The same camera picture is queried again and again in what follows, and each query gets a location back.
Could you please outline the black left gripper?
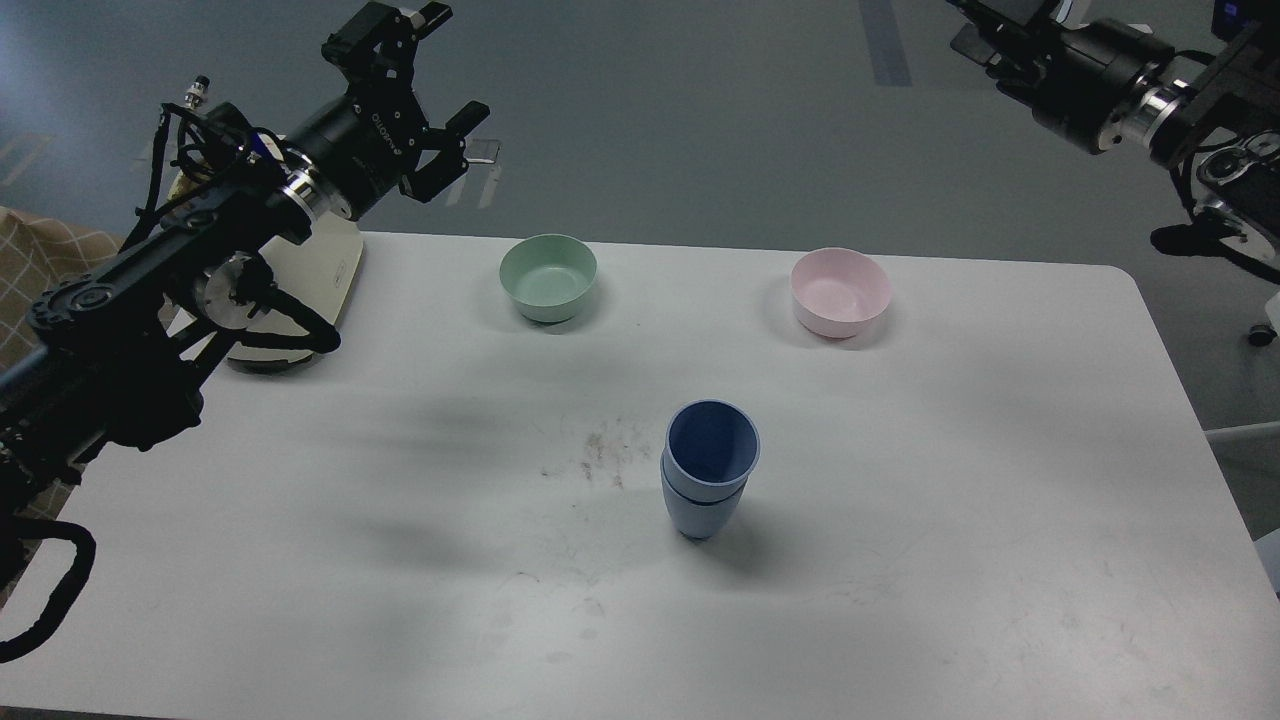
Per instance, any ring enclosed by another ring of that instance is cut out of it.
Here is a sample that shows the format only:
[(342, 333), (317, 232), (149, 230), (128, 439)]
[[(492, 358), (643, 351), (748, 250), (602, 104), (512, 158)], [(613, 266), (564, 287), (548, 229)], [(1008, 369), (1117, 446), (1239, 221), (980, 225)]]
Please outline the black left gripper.
[(463, 105), (431, 128), (413, 90), (419, 44), (453, 17), (430, 1), (404, 10), (369, 1), (321, 46), (346, 91), (285, 137), (285, 146), (317, 177), (333, 213), (356, 222), (390, 191), (429, 202), (468, 169), (467, 137), (490, 114)]

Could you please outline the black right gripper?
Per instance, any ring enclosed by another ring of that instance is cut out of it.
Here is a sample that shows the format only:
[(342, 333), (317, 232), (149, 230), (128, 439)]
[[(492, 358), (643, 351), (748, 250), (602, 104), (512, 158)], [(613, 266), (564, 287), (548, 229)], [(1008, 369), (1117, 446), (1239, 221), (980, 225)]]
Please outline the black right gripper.
[(1117, 142), (1124, 119), (1175, 55), (1171, 44), (1117, 20), (1048, 27), (1061, 1), (948, 4), (966, 19), (950, 47), (1001, 50), (996, 88), (1029, 109), (1041, 127), (1092, 155)]

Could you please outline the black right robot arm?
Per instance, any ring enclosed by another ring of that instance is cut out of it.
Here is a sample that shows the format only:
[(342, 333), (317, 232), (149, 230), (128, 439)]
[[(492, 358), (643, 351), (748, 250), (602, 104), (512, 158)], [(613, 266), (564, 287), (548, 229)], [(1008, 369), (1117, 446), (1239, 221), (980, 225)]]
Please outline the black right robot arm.
[(1277, 4), (1217, 1), (1222, 50), (1176, 50), (1114, 19), (1070, 28), (1060, 1), (957, 1), (951, 49), (1075, 147), (1123, 141), (1170, 176), (1188, 220), (1162, 254), (1222, 258), (1277, 282)]

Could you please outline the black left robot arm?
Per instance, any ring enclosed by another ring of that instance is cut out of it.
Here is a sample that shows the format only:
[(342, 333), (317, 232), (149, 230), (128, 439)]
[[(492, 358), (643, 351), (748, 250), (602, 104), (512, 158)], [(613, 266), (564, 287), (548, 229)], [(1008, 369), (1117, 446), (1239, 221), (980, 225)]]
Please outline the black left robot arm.
[(452, 14), (439, 1), (366, 3), (323, 45), (346, 91), (282, 137), (229, 102), (198, 111), (204, 77), (186, 105), (163, 105), (134, 229), (114, 258), (32, 302), (36, 348), (3, 374), (3, 580), (32, 542), (76, 551), (35, 623), (3, 642), (4, 662), (52, 635), (93, 566), (87, 529), (24, 515), (42, 491), (79, 483), (106, 445), (146, 451), (198, 425), (202, 384), (237, 345), (340, 345), (333, 322), (278, 284), (262, 247), (303, 243), (328, 213), (355, 222), (392, 190), (428, 202), (466, 173), (488, 105), (433, 127), (413, 91), (417, 46)]

